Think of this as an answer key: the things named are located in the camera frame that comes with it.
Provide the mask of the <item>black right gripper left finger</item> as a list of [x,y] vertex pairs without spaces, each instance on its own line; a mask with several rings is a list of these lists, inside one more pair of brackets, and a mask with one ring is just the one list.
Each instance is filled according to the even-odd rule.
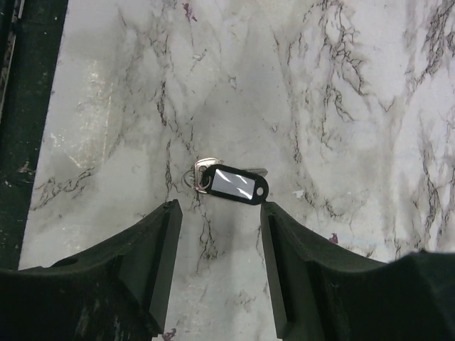
[[162,335],[181,231],[177,200],[44,268],[1,271],[2,340],[150,340]]

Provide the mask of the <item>key with black tag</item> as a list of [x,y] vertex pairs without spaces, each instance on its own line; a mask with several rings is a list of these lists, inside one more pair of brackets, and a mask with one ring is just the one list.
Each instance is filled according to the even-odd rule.
[[218,158],[202,158],[187,170],[182,181],[190,189],[204,195],[261,205],[269,194],[265,168],[233,168]]

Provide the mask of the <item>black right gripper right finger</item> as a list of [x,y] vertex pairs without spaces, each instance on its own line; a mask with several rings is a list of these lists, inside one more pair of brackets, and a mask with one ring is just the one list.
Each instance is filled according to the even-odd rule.
[[382,263],[261,207],[280,340],[453,340],[454,255],[419,251]]

